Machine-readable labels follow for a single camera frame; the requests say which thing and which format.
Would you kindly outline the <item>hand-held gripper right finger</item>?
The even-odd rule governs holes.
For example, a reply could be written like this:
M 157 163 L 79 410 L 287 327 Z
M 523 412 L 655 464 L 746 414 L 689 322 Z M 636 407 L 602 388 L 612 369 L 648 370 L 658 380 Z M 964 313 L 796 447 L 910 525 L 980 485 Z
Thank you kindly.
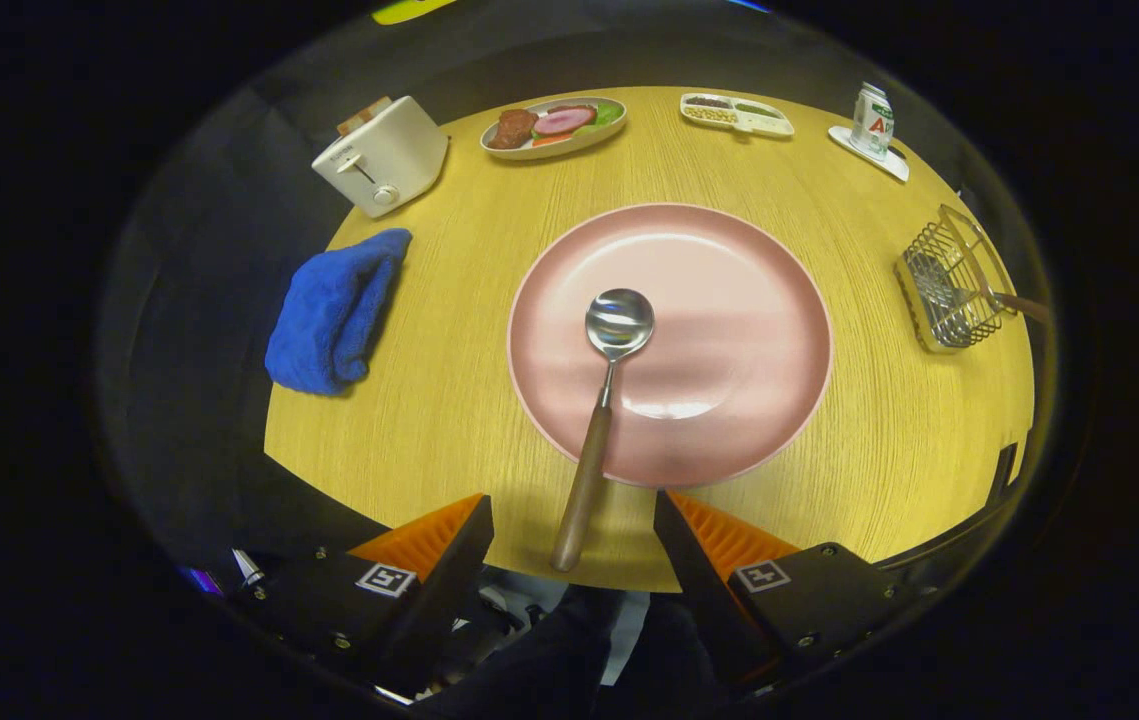
M 790 680 L 879 635 L 915 588 L 838 543 L 801 548 L 661 489 L 653 532 L 720 682 Z

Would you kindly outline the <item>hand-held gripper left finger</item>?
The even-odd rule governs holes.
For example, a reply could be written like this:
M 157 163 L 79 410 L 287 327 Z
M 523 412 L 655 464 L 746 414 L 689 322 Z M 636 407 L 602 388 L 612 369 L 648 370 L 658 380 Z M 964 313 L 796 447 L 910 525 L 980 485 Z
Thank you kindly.
M 254 571 L 230 602 L 314 664 L 410 698 L 431 684 L 492 539 L 491 498 L 477 493 L 349 550 Z

